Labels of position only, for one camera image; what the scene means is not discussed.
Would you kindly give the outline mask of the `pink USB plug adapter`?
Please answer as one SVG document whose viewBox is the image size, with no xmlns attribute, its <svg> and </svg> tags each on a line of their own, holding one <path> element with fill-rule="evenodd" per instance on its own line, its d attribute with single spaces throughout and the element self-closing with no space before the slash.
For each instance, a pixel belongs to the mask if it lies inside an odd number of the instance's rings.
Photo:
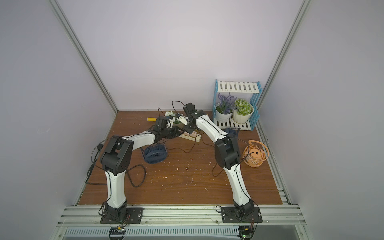
<svg viewBox="0 0 384 240">
<path fill-rule="evenodd" d="M 196 132 L 196 131 L 193 131 L 193 132 L 190 134 L 190 137 L 192 137 L 192 138 L 196 138 L 196 137 L 197 137 L 197 132 Z"/>
</svg>

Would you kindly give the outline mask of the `beige red power strip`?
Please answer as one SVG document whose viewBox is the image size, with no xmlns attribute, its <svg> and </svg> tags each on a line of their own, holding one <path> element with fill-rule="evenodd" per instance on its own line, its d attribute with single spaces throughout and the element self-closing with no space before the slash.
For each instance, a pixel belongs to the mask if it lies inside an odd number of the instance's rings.
<svg viewBox="0 0 384 240">
<path fill-rule="evenodd" d="M 180 138 L 183 138 L 183 139 L 186 139 L 186 140 L 190 140 L 190 141 L 193 141 L 193 142 L 200 142 L 201 141 L 201 135 L 197 133 L 197 137 L 196 138 L 192 138 L 190 137 L 190 134 L 187 133 L 187 132 L 184 132 L 182 135 L 179 136 Z"/>
</svg>

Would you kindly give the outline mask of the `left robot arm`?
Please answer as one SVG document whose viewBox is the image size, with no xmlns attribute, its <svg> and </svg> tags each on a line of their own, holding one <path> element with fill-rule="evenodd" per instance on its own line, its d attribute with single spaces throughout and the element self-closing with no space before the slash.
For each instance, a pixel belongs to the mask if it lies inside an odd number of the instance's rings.
<svg viewBox="0 0 384 240">
<path fill-rule="evenodd" d="M 150 129 L 131 136 L 112 136 L 100 158 L 107 177 L 108 197 L 106 208 L 119 210 L 126 208 L 125 174 L 131 162 L 132 152 L 141 147 L 158 143 L 162 139 L 174 139 L 185 131 L 174 125 L 166 117 L 157 118 Z"/>
</svg>

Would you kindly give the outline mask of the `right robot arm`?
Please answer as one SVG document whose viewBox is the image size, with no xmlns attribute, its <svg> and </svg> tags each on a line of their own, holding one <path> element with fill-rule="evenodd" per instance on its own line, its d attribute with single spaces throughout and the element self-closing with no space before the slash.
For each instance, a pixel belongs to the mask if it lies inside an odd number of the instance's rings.
<svg viewBox="0 0 384 240">
<path fill-rule="evenodd" d="M 238 218 L 251 215 L 255 210 L 255 204 L 243 180 L 238 139 L 221 130 L 204 111 L 196 110 L 194 104 L 184 105 L 183 110 L 186 114 L 186 120 L 183 122 L 184 130 L 202 130 L 214 143 L 215 159 L 230 182 Z"/>
</svg>

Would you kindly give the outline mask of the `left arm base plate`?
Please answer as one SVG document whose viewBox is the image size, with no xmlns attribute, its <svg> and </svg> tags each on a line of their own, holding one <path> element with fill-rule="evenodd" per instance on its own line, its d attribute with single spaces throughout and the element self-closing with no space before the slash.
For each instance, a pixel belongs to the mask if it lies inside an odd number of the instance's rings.
<svg viewBox="0 0 384 240">
<path fill-rule="evenodd" d="M 101 224 L 140 224 L 143 217 L 144 208 L 120 209 L 107 207 L 103 210 Z"/>
</svg>

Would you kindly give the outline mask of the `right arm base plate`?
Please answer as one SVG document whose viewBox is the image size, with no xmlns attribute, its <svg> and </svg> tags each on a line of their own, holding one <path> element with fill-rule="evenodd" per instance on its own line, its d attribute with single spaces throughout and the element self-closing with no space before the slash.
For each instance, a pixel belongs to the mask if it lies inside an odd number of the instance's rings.
<svg viewBox="0 0 384 240">
<path fill-rule="evenodd" d="M 262 223 L 263 217 L 258 207 L 253 208 L 249 213 L 241 213 L 235 207 L 219 207 L 223 223 L 229 224 L 251 224 Z"/>
</svg>

